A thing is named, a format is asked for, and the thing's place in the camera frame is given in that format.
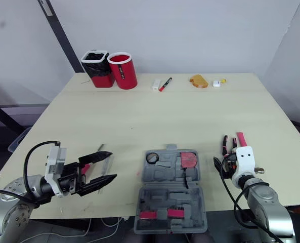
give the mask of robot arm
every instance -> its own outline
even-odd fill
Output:
[[[89,163],[109,159],[111,152],[100,151],[79,158],[79,163],[64,165],[66,148],[52,146],[46,164],[46,174],[29,176],[28,184],[34,200],[25,189],[23,177],[9,183],[4,191],[26,198],[25,201],[11,195],[0,195],[0,243],[17,242],[28,224],[32,210],[49,203],[52,196],[70,194],[84,196],[109,184],[117,175],[106,175],[85,183],[81,169]]]
[[[225,153],[226,139],[227,136],[223,143],[224,167],[221,177],[231,179],[233,185],[242,190],[247,190],[246,188],[249,186],[250,188],[244,196],[255,219],[279,237],[281,241],[296,242],[291,217],[287,209],[280,204],[276,191],[267,185],[257,184],[261,183],[262,180],[255,177],[255,160],[252,147],[233,147],[232,152],[228,154],[227,151]],[[216,157],[214,157],[214,164],[220,172],[222,163]],[[274,238],[260,228],[259,233],[263,243],[275,242]]]

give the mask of white wall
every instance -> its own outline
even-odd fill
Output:
[[[127,51],[137,72],[264,75],[300,0],[51,0],[78,57]]]
[[[289,118],[300,122],[300,5],[263,82]]]
[[[0,105],[50,103],[73,73],[37,0],[0,0]]]

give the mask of red pliers handle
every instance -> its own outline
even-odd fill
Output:
[[[224,139],[223,139],[223,144],[222,144],[222,155],[223,155],[224,157],[229,156],[229,155],[232,153],[232,150],[233,150],[234,148],[236,148],[236,146],[237,146],[236,138],[233,138],[233,148],[232,148],[232,150],[230,151],[230,153],[228,153],[228,152],[227,152],[227,147],[226,147],[227,138],[228,138],[228,136],[225,135],[225,136],[224,136]]]

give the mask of small yellow object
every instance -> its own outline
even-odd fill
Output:
[[[190,78],[190,82],[193,86],[197,88],[206,88],[208,87],[207,81],[199,74]]]

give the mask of red marker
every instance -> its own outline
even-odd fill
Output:
[[[168,83],[170,83],[171,80],[172,80],[172,77],[170,77],[170,78],[165,82],[165,84],[159,89],[159,91],[162,92],[162,90],[164,90],[165,86],[167,86]]]

